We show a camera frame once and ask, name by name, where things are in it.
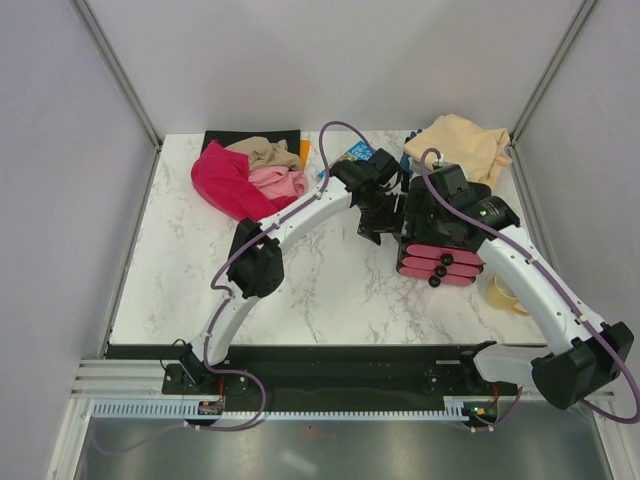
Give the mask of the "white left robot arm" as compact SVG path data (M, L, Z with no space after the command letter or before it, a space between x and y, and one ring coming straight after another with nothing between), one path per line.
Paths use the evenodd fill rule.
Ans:
M185 382L208 393L219 382L216 365L227 357L239 327L251 309L273 294L284 280L284 254L303 236L332 217L357 207L364 236L378 244L386 230L384 217L394 216L401 180L398 160L377 149L367 161L337 160L325 165L319 185L280 212L258 222L247 218L236 227L225 263L210 288L220 294L210 319L191 345L197 360L186 370Z

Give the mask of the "magenta t shirt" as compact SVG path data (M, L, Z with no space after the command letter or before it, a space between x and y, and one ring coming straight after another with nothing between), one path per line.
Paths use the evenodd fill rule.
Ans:
M249 182L250 173L246 155L211 142L192 166L191 181L200 197L237 221L259 221L300 198L269 200Z

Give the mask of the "black pink drawer organizer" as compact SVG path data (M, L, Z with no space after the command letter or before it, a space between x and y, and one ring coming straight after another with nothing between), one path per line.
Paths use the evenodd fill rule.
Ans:
M439 207L421 179L410 182L404 216L394 234L398 242L396 272L425 280L431 288L470 286L483 272L484 262L476 253L448 244L435 229Z

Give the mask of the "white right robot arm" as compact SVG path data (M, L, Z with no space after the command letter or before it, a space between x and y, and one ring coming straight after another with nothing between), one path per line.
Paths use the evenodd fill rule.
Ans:
M518 216L501 198L478 198L461 168L423 169L418 183L436 211L438 231L469 241L477 254L514 292L546 344L492 344L458 368L467 392L483 392L495 381L533 386L551 405L567 409L624 377L632 393L639 385L625 364L634 336L623 322L607 323L560 279L540 255Z

